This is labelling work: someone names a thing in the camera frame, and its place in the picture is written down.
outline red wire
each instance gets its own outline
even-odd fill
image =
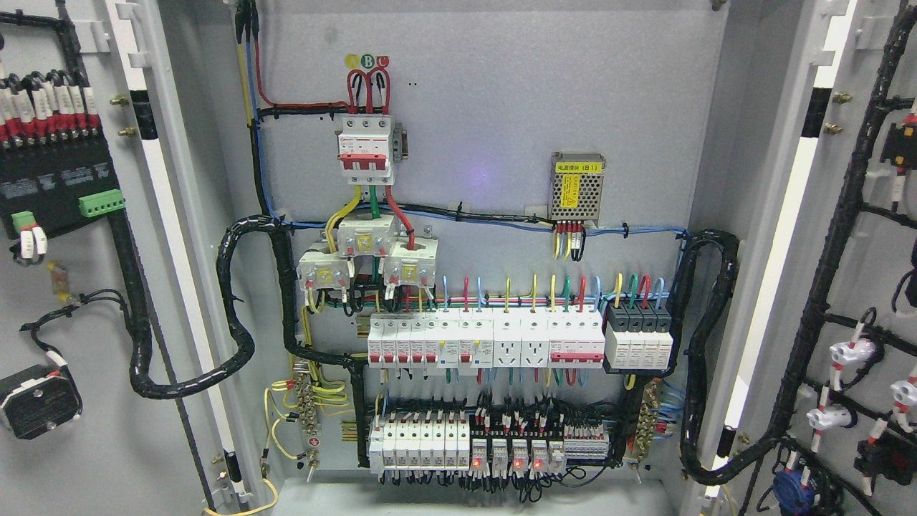
[[[402,211],[402,209],[399,208],[398,202],[395,201],[395,197],[392,195],[392,186],[391,185],[385,186],[385,202],[388,203],[389,208],[392,209],[392,212],[395,214],[395,217],[397,217],[404,225],[404,230],[407,231],[407,250],[413,251],[414,250],[414,226],[411,225],[411,222],[408,221],[407,216],[404,215],[404,212]],[[466,305],[468,303],[467,297],[468,297],[468,293],[466,291],[466,295],[465,295]]]
[[[370,70],[370,73],[369,73],[370,79],[376,73],[381,73],[382,75],[385,76],[385,104],[382,104],[382,114],[388,115],[389,114],[389,99],[392,98],[392,94],[391,94],[392,80],[389,78],[389,72],[385,70],[384,68],[382,68],[381,66],[377,66],[373,68],[372,70]]]
[[[653,282],[653,278],[649,275],[644,275],[643,279],[640,281],[640,288],[636,290],[636,294],[639,296],[640,292],[643,292],[643,304],[640,305],[640,308],[647,309],[649,308],[649,288],[650,284]]]
[[[348,103],[344,102],[343,100],[338,100],[336,102],[318,102],[314,104],[278,104],[270,100],[264,94],[264,87],[261,85],[261,46],[259,45],[257,39],[255,39],[255,80],[258,86],[258,95],[260,95],[261,100],[263,100],[268,106],[271,106],[271,107],[310,108],[310,107],[343,106],[343,107],[349,108]]]
[[[468,311],[468,277],[467,276],[465,276],[464,296],[465,296],[465,311]]]
[[[582,306],[585,300],[586,300],[586,276],[580,276],[580,312],[582,312]]]

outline white connector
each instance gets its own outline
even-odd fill
[[[835,405],[825,407],[824,410],[809,410],[805,416],[809,419],[809,426],[818,432],[846,426],[853,420],[850,410]]]

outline white circuit breaker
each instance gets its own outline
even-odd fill
[[[347,115],[337,135],[337,158],[352,185],[394,184],[395,130],[381,115]]]

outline black electrical component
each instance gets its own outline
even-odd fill
[[[35,439],[82,411],[66,366],[32,365],[0,379],[0,419],[17,439]]]
[[[50,238],[94,220],[81,213],[81,197],[115,189],[115,167],[101,132],[0,156],[0,220],[13,240],[21,230],[14,214],[32,212]]]
[[[917,473],[917,450],[903,439],[885,432],[874,443],[860,441],[856,446],[859,457],[854,467],[871,478],[884,476],[902,486],[909,486]]]
[[[891,124],[879,160],[907,170],[917,168],[917,128]]]

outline green wire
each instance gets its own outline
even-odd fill
[[[630,303],[627,306],[628,308],[633,308],[634,303],[636,302],[636,291],[640,288],[640,276],[631,275],[631,285],[628,288],[627,296],[630,297]]]
[[[375,186],[370,186],[370,210],[372,211],[372,217],[374,219],[381,217],[379,213],[379,199],[376,197]]]
[[[567,280],[564,281],[564,292],[561,294],[564,298],[564,311],[570,311],[570,276],[567,276]]]

